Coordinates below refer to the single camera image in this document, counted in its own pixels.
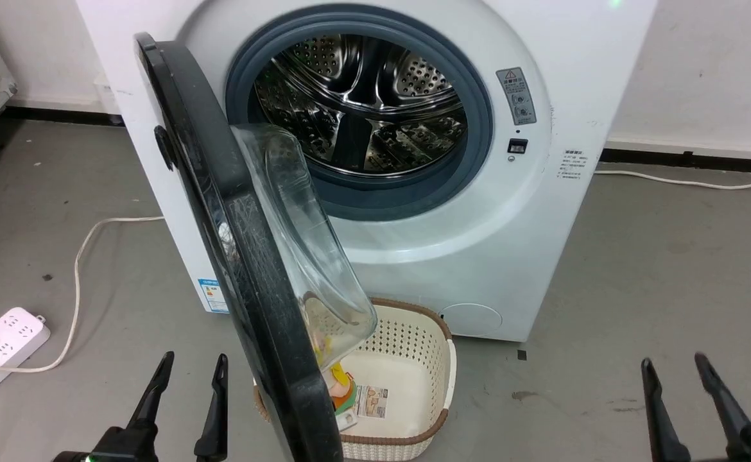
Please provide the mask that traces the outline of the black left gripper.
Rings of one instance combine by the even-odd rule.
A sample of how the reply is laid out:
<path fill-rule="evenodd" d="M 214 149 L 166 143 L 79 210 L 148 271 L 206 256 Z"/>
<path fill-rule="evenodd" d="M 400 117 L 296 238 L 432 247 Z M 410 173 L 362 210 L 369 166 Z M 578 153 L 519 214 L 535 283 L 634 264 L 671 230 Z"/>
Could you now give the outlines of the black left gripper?
<path fill-rule="evenodd" d="M 93 450 L 79 452 L 65 450 L 53 461 L 158 461 L 155 439 L 158 434 L 155 419 L 162 394 L 166 391 L 174 363 L 173 351 L 167 351 L 159 361 L 137 409 L 127 428 L 109 427 Z M 194 445 L 196 461 L 224 461 L 228 458 L 229 359 L 220 354 L 211 381 L 213 395 L 202 435 Z"/>

